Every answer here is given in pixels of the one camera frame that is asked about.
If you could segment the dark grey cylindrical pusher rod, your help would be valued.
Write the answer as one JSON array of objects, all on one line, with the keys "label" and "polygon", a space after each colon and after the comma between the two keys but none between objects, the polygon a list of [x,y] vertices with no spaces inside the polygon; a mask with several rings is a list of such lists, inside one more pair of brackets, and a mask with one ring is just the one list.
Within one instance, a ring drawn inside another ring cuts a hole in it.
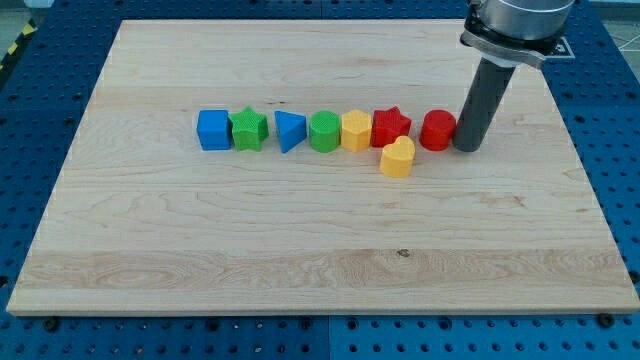
[{"label": "dark grey cylindrical pusher rod", "polygon": [[475,152],[480,148],[514,70],[481,59],[452,137],[457,150]]}]

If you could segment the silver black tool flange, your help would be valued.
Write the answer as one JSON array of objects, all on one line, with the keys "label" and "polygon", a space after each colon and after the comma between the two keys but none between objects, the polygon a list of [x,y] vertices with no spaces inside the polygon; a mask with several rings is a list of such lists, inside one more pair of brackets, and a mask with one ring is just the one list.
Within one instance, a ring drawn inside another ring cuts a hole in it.
[{"label": "silver black tool flange", "polygon": [[564,0],[469,0],[460,42],[502,67],[540,68],[564,33]]}]

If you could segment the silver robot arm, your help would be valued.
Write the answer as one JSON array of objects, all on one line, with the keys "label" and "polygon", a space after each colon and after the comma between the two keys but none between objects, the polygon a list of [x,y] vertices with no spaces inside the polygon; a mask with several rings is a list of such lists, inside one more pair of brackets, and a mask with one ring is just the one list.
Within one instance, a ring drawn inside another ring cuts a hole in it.
[{"label": "silver robot arm", "polygon": [[452,137],[463,152],[478,150],[515,69],[541,68],[566,28],[573,0],[469,0],[460,42],[481,60]]}]

